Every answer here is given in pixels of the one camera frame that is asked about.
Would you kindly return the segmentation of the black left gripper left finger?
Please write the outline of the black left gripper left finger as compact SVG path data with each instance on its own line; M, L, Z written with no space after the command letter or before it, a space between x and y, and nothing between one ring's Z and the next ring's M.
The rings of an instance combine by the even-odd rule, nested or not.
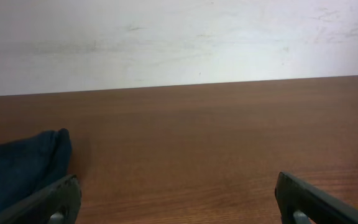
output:
M74 224L81 207L81 187L67 175L0 212L0 224Z

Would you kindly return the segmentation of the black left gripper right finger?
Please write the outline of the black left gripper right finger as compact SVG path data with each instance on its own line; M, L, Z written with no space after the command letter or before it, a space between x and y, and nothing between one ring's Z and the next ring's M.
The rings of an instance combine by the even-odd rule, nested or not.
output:
M283 224L358 224L357 209L287 172L278 175L275 198Z

